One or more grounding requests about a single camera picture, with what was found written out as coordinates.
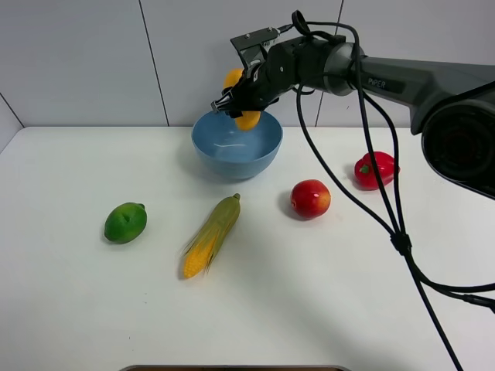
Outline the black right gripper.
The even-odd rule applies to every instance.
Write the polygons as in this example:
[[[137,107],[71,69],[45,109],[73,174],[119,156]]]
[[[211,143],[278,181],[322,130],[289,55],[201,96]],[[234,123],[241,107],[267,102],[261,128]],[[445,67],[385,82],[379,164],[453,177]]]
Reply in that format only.
[[[227,111],[231,118],[239,118],[243,111],[263,111],[276,103],[309,77],[308,46],[308,40],[273,45],[263,63],[244,70],[241,81],[210,104],[212,111]]]

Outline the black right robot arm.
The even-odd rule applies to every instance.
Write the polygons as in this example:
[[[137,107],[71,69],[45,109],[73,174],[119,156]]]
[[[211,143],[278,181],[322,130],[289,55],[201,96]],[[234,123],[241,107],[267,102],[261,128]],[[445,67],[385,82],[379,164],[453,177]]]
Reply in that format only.
[[[411,133],[422,138],[427,163],[444,179],[494,195],[494,68],[366,56],[342,36],[302,36],[268,51],[232,41],[245,71],[213,102],[232,116],[262,111],[295,85],[336,96],[363,89],[405,105]]]

